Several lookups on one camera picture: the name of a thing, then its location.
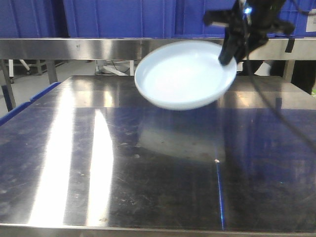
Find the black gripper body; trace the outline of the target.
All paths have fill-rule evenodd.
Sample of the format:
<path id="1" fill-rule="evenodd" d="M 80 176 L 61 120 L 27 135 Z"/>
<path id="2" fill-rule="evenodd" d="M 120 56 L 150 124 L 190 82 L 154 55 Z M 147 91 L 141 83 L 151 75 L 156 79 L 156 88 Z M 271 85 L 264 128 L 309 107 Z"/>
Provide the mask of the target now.
<path id="1" fill-rule="evenodd" d="M 284 4 L 284 0 L 236 0 L 231 9 L 207 10 L 203 22 L 224 27 L 226 37 L 252 34 L 265 38 L 272 33 L 288 36 L 295 26 L 278 16 Z"/>

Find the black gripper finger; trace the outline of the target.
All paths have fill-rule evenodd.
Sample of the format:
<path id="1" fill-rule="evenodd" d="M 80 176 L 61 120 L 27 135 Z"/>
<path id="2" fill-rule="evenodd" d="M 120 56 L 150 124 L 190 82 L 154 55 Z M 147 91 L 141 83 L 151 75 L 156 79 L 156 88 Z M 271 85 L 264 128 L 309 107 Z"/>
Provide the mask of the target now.
<path id="1" fill-rule="evenodd" d="M 259 34 L 250 34 L 247 41 L 242 40 L 241 47 L 236 51 L 236 61 L 240 62 L 254 50 L 264 46 L 268 42 L 268 37 Z"/>
<path id="2" fill-rule="evenodd" d="M 224 42 L 218 60 L 221 65 L 228 65 L 234 58 L 241 44 L 241 35 L 231 33 L 230 28 L 225 28 Z"/>

